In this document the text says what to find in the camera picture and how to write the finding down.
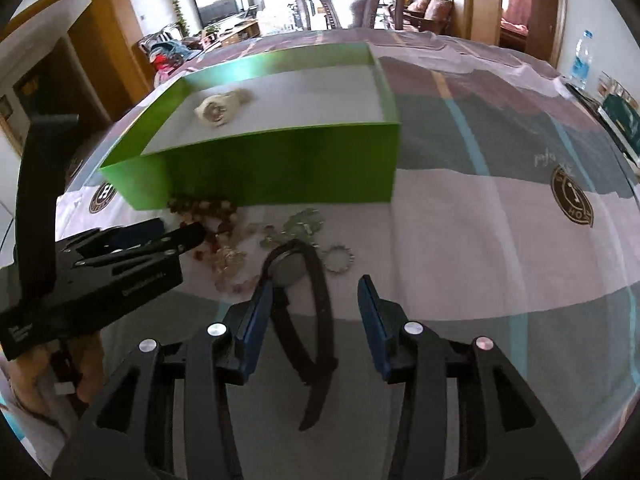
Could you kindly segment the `flat screen television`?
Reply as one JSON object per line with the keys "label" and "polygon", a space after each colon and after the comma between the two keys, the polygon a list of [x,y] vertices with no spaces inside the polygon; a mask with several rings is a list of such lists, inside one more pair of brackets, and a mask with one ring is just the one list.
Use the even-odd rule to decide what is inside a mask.
{"label": "flat screen television", "polygon": [[240,0],[194,0],[203,26],[217,23],[240,12]]}

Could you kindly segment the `clear plastic water bottle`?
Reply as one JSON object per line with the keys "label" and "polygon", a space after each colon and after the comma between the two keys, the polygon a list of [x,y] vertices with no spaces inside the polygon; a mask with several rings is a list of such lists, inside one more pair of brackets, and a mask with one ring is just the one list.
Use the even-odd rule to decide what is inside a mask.
{"label": "clear plastic water bottle", "polygon": [[592,63],[593,34],[586,29],[582,38],[577,41],[574,62],[570,70],[570,80],[575,87],[585,90],[587,87],[590,67]]}

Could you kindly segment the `white wrist watch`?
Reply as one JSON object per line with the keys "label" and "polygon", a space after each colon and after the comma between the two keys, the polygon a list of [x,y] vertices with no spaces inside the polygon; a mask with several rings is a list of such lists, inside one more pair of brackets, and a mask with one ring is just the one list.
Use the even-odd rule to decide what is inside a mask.
{"label": "white wrist watch", "polygon": [[219,127],[231,122],[240,108],[253,98],[253,93],[246,89],[213,94],[201,102],[194,114],[205,125]]}

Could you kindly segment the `dark green gift box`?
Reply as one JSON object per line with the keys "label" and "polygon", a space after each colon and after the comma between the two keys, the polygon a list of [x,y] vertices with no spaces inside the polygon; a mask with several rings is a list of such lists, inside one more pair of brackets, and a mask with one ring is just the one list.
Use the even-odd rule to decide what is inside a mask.
{"label": "dark green gift box", "polygon": [[639,115],[620,96],[610,93],[598,108],[599,115],[614,134],[631,160],[639,165]]}

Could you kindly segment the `green cardboard box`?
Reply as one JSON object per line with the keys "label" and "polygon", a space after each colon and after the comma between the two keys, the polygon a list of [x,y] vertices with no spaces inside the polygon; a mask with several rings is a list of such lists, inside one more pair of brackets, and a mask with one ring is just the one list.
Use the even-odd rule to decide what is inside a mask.
{"label": "green cardboard box", "polygon": [[[228,124],[194,110],[217,93],[254,98]],[[137,210],[173,198],[240,206],[386,203],[400,120],[366,44],[317,44],[209,66],[167,81],[113,146],[101,174]]]}

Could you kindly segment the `chair piled with clothes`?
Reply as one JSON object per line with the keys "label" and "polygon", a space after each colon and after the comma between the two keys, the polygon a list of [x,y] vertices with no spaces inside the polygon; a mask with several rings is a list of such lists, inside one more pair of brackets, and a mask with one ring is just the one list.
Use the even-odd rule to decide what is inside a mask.
{"label": "chair piled with clothes", "polygon": [[178,24],[170,24],[159,32],[144,36],[138,48],[154,70],[154,86],[167,80],[184,63],[203,52],[198,37],[185,37]]}

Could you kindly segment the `black strap wrist watch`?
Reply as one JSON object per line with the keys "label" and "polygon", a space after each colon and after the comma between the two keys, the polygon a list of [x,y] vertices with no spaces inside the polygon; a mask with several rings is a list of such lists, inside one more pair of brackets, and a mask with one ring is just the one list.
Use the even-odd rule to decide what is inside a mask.
{"label": "black strap wrist watch", "polygon": [[[256,290],[270,287],[270,320],[288,362],[308,388],[299,429],[306,431],[320,419],[338,361],[334,316],[323,263],[311,245],[293,238],[265,258]],[[314,324],[314,354],[305,347],[294,320]]]}

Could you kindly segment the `wooden tv cabinet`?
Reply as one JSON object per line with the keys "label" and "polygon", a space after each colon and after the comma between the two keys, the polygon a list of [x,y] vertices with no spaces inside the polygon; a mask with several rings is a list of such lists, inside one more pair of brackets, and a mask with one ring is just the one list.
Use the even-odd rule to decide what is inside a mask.
{"label": "wooden tv cabinet", "polygon": [[246,20],[238,26],[234,26],[230,32],[225,32],[217,38],[216,46],[228,47],[232,44],[238,44],[239,42],[257,38],[261,35],[259,28],[259,22],[257,18],[251,18]]}

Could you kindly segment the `plaid bed sheet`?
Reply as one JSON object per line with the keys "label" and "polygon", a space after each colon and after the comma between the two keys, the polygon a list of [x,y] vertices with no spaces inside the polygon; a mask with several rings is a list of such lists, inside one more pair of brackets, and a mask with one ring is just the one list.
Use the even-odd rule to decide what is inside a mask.
{"label": "plaid bed sheet", "polygon": [[308,388],[269,315],[254,372],[227,387],[239,479],[391,479],[404,387],[375,369],[363,275],[438,336],[495,341],[560,430],[577,479],[637,478],[639,180],[614,138],[547,63],[433,34],[294,32],[222,49],[171,79],[317,44],[366,44],[384,70],[400,120],[392,198],[173,198],[134,209],[100,168],[144,98],[79,184],[65,185],[55,237],[160,218],[167,231],[201,223],[205,240],[180,254],[180,284],[98,332],[14,360],[1,346],[2,477],[55,479],[58,456],[132,350],[222,322],[253,297],[268,254],[298,238],[323,263],[338,365],[319,421],[300,430]]}

